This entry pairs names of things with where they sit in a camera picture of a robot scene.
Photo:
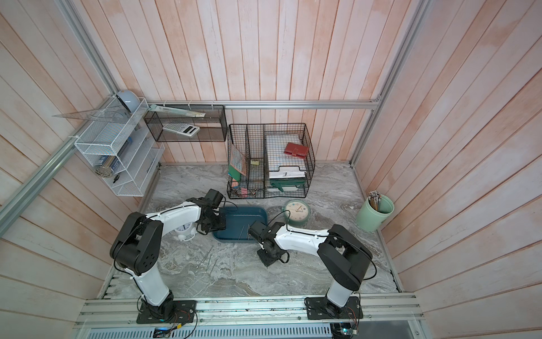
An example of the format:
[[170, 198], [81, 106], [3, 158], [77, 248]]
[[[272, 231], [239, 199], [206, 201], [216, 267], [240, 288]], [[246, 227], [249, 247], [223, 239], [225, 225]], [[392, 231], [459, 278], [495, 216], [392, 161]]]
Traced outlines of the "teal plastic storage box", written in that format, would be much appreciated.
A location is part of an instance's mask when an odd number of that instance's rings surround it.
[[[236, 208], [221, 208], [226, 220], [226, 229], [213, 233], [213, 237], [222, 243], [255, 243], [254, 238], [248, 235], [249, 227], [256, 221], [268, 223], [268, 214], [259, 206], [241, 206]], [[245, 226], [243, 237], [239, 240], [239, 233]]]

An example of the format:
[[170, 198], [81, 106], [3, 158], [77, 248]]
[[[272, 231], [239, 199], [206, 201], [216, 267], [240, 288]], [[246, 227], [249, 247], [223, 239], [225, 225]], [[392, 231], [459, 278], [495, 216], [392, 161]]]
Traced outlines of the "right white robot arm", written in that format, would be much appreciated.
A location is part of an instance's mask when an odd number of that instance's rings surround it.
[[266, 267], [277, 261], [288, 263], [290, 251], [318, 257], [333, 277], [324, 303], [337, 312], [359, 291], [369, 267], [374, 265], [369, 249], [337, 224], [328, 230], [302, 230], [286, 223], [255, 222], [249, 227], [248, 235], [260, 245], [257, 254]]

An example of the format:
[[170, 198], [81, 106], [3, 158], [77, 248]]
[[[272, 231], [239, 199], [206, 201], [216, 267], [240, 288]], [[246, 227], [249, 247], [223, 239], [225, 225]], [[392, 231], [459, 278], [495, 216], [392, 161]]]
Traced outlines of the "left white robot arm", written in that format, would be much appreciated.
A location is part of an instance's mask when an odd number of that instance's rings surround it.
[[224, 230], [223, 200], [220, 192], [210, 189], [203, 198], [190, 198], [161, 212], [134, 212], [125, 219], [110, 256], [118, 271], [133, 277], [147, 305], [162, 307], [172, 295], [157, 267], [162, 238], [185, 225], [195, 225], [196, 232], [204, 235]]

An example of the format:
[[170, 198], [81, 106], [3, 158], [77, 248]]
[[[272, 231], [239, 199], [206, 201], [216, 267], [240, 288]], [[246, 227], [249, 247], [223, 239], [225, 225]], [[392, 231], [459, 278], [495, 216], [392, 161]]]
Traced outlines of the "white twin-bell alarm clock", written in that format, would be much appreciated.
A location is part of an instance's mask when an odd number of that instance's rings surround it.
[[181, 242], [187, 242], [192, 240], [197, 233], [196, 223], [187, 223], [174, 230], [176, 237]]

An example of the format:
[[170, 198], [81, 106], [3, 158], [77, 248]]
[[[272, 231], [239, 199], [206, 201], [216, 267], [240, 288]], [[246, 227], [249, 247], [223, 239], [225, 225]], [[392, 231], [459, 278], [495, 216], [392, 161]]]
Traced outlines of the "green round alarm clock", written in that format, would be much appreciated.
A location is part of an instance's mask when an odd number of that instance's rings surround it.
[[287, 224], [293, 227], [305, 226], [311, 216], [310, 206], [302, 200], [290, 200], [283, 207]]

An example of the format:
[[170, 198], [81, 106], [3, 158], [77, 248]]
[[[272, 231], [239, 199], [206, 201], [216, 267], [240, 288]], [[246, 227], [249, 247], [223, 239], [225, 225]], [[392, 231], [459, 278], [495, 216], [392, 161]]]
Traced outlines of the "white calculator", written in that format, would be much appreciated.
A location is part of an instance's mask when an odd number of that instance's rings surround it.
[[200, 131], [200, 127], [185, 123], [169, 123], [163, 126], [163, 130], [191, 138]]

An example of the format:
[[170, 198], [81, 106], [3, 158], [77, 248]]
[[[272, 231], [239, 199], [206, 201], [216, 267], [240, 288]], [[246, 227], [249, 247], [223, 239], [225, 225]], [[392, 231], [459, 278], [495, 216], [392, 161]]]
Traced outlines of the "red wallet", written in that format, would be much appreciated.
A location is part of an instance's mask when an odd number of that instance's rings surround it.
[[284, 149], [284, 154], [305, 159], [309, 154], [309, 147], [301, 144], [288, 143]]

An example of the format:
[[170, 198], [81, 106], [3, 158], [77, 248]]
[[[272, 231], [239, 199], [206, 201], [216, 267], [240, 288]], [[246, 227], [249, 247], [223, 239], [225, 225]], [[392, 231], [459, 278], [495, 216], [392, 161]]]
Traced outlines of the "green pen holder cup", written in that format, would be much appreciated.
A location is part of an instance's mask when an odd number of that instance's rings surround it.
[[375, 232], [394, 210], [395, 205], [391, 199], [378, 191], [371, 191], [357, 213], [356, 224], [361, 230]]

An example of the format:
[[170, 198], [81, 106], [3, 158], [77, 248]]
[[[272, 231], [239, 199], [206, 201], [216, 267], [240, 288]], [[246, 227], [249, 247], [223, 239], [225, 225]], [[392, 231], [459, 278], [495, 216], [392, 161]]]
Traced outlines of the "silver roll on shelf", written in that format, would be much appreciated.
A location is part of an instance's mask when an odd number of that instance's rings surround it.
[[94, 172], [102, 178], [111, 177], [118, 167], [118, 158], [115, 155], [101, 155], [94, 166]]

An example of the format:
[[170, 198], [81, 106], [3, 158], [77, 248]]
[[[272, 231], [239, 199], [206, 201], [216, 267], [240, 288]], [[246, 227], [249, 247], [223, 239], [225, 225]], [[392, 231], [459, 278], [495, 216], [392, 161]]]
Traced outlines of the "long green ruler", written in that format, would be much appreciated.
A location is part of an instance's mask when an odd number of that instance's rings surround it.
[[174, 108], [174, 107], [166, 107], [166, 106], [160, 106], [160, 105], [151, 105], [149, 106], [148, 110], [150, 112], [177, 114], [182, 117], [203, 118], [206, 116], [206, 114], [203, 112], [196, 112], [196, 111], [191, 111], [191, 110], [185, 110], [185, 109]]

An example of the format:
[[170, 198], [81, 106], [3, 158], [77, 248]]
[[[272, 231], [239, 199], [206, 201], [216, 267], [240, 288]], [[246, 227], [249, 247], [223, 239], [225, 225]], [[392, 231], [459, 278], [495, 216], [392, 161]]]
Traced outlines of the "clear triangle ruler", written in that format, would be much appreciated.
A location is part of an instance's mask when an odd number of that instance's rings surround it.
[[108, 107], [99, 110], [87, 110], [82, 112], [73, 112], [68, 114], [54, 115], [56, 118], [84, 120], [84, 121], [101, 121], [107, 123], [125, 124], [131, 118], [132, 113], [124, 107]]

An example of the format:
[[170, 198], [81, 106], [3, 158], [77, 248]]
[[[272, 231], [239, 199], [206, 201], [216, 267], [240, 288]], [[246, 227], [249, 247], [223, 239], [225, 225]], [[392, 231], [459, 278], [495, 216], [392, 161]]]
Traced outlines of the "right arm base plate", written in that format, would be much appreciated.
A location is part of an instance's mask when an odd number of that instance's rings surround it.
[[309, 320], [360, 320], [364, 317], [359, 297], [351, 296], [344, 307], [334, 305], [325, 297], [306, 297], [304, 304]]

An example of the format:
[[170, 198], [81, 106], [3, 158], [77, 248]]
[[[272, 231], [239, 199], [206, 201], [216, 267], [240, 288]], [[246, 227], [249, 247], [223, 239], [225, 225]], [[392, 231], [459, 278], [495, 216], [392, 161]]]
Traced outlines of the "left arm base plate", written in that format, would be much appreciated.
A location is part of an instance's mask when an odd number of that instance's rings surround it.
[[137, 324], [193, 323], [196, 305], [195, 300], [166, 300], [161, 306], [153, 306], [142, 302], [141, 310], [135, 322]]

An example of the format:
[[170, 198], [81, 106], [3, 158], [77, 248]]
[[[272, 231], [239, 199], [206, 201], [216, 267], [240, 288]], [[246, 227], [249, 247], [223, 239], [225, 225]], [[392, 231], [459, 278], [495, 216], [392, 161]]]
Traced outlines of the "aluminium mounting rail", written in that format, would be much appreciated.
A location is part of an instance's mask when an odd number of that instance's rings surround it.
[[306, 296], [180, 299], [170, 321], [154, 321], [140, 300], [83, 305], [71, 338], [430, 338], [412, 293], [354, 295], [335, 319]]

